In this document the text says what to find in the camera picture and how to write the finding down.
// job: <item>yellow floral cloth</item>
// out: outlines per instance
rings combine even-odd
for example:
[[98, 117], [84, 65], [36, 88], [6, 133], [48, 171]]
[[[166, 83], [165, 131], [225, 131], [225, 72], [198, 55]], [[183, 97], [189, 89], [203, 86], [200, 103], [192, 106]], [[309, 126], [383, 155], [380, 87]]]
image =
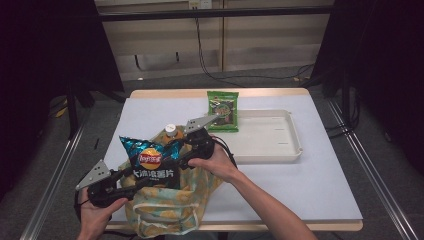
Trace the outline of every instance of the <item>yellow floral cloth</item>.
[[[156, 143], [162, 142], [163, 132]], [[127, 160], [121, 169], [130, 167]], [[180, 169], [181, 190], [144, 187], [125, 206], [128, 223], [141, 238], [164, 234], [183, 235], [199, 228], [210, 194], [222, 180], [202, 168]], [[133, 175], [122, 178], [122, 187], [133, 186]]]

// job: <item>lay's logo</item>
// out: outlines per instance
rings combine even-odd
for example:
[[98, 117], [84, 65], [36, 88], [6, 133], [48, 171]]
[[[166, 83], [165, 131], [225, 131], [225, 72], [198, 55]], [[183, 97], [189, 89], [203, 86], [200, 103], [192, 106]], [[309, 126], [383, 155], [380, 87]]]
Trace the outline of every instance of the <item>lay's logo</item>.
[[155, 170], [160, 166], [162, 154], [154, 148], [146, 148], [138, 156], [138, 161], [145, 169]]

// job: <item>bottle cap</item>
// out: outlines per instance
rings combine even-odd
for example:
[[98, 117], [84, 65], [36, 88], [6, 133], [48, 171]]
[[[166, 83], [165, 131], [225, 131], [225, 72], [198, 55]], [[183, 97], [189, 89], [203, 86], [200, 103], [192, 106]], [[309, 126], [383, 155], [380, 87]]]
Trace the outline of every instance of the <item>bottle cap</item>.
[[177, 126], [175, 124], [168, 124], [165, 127], [165, 132], [168, 137], [174, 137], [178, 133]]

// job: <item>person's hand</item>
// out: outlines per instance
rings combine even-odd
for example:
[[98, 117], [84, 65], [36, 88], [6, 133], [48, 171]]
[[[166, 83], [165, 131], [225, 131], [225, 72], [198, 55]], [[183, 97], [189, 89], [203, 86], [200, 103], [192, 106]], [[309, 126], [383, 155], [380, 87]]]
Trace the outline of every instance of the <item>person's hand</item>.
[[107, 208], [99, 208], [94, 206], [88, 200], [87, 188], [81, 190], [81, 231], [78, 240], [98, 239], [104, 232], [109, 218], [118, 209], [120, 209], [128, 199], [121, 198], [116, 200]]
[[188, 161], [188, 165], [192, 167], [201, 167], [229, 183], [231, 183], [236, 177], [235, 175], [239, 173], [239, 170], [231, 163], [227, 153], [218, 144], [215, 144], [213, 155], [208, 160], [193, 158]]

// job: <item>wrist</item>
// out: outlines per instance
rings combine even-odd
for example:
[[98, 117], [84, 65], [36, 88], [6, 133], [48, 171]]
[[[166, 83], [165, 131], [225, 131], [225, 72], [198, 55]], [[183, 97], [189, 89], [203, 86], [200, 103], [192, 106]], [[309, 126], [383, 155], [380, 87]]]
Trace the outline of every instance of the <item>wrist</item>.
[[238, 184], [238, 182], [243, 181], [244, 178], [246, 178], [246, 175], [244, 175], [244, 173], [242, 173], [240, 170], [235, 169], [230, 174], [228, 182], [235, 186]]

